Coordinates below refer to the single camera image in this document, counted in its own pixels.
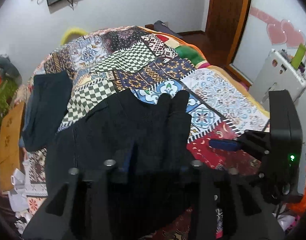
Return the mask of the black pants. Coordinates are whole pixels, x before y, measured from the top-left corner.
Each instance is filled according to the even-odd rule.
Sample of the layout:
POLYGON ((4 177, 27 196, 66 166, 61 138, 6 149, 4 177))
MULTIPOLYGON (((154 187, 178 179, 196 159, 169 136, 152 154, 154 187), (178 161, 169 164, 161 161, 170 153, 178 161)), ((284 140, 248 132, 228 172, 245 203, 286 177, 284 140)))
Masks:
POLYGON ((112 159, 116 169, 106 189, 113 239, 139 239, 170 224, 189 207, 188 100, 180 90, 150 104, 126 89, 98 103, 48 146, 48 193, 68 180, 70 168, 103 191, 97 181, 112 159))

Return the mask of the white crumpled cloth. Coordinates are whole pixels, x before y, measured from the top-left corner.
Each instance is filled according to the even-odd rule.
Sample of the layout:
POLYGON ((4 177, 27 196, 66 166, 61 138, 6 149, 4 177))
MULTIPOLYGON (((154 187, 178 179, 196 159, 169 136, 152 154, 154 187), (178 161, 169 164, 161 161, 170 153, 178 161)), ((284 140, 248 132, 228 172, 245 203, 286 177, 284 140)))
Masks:
POLYGON ((23 161, 23 171, 16 168, 10 177, 12 188, 8 191, 11 209, 21 212, 29 209, 26 188, 29 185, 29 160, 23 161))

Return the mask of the white bedside appliance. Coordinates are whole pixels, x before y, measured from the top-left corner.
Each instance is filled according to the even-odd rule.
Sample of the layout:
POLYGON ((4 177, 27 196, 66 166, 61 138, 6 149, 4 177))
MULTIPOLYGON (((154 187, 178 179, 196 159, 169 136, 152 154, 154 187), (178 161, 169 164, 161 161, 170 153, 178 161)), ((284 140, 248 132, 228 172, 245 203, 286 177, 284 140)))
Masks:
POLYGON ((252 97, 269 110, 269 92, 287 90, 293 101, 298 100, 306 90, 306 79, 295 70, 288 59, 286 52, 272 49, 249 89, 252 97))

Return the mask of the wooden lap tray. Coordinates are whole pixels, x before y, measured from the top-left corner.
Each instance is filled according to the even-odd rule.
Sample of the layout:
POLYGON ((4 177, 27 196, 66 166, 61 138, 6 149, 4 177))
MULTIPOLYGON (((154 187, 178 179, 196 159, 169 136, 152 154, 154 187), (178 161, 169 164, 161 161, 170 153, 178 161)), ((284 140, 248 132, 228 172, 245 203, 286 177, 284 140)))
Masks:
POLYGON ((25 103, 15 106, 3 118, 0 129, 0 188, 9 191, 13 188, 11 176, 16 169, 23 171, 23 151, 18 143, 22 131, 25 103))

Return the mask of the colourful patchwork bed quilt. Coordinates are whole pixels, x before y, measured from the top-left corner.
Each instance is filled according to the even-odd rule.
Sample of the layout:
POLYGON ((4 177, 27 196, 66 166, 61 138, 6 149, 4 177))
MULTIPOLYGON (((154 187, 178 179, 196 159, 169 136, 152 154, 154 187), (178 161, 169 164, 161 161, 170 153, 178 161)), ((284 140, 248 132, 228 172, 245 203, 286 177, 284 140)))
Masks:
POLYGON ((259 161, 246 152, 216 150, 209 141, 233 139, 246 129, 264 131, 269 113, 224 70, 209 64, 196 46, 137 26, 82 35, 53 50, 16 92, 14 102, 27 105, 26 120, 32 118, 34 99, 50 100, 47 89, 61 72, 72 85, 66 90, 67 113, 57 122, 57 131, 125 89, 147 103, 156 103, 164 93, 174 96, 187 90, 192 116, 187 146, 193 156, 217 170, 257 172, 259 161))

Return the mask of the dark teal folded garment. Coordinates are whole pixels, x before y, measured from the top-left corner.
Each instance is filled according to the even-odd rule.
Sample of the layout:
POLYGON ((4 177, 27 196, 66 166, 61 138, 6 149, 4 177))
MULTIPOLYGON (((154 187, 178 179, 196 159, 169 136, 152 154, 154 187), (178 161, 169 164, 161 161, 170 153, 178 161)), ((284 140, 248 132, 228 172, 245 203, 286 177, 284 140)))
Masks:
POLYGON ((46 147, 67 113, 72 81, 67 72, 34 76, 28 125, 22 133, 28 152, 46 147))

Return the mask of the grey bag on floor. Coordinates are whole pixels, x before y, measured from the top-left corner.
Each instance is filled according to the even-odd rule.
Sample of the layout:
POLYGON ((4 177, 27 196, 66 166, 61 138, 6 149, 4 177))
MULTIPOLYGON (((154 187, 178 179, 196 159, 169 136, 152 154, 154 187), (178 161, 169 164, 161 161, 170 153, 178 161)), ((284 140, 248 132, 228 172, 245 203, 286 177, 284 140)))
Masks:
POLYGON ((181 35, 179 35, 178 33, 175 33, 174 31, 172 31, 166 23, 162 22, 162 21, 156 21, 154 24, 153 24, 153 29, 154 31, 159 31, 159 32, 162 32, 162 33, 166 33, 166 34, 169 34, 169 35, 172 35, 174 37, 177 37, 179 39, 182 39, 183 37, 181 35))

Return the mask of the wooden door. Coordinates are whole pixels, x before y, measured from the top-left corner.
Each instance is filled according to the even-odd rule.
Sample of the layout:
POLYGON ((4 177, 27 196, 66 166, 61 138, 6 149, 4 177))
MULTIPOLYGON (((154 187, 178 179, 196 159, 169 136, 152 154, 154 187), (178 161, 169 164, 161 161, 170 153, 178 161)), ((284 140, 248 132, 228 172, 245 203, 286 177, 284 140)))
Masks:
POLYGON ((209 0, 205 55, 210 64, 226 67, 233 62, 250 3, 251 0, 209 0))

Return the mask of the yellow fuzzy headboard arch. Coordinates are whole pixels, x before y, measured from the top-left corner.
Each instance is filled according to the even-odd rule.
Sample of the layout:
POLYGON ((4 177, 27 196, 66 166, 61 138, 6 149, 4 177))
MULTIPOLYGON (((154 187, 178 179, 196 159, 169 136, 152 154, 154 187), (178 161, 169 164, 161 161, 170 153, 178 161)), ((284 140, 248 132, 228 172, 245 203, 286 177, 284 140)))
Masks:
POLYGON ((81 37, 84 35, 87 35, 88 32, 84 29, 78 28, 78 27, 71 27, 65 31, 65 33, 62 35, 60 45, 63 46, 64 44, 67 44, 70 42, 74 37, 81 37))

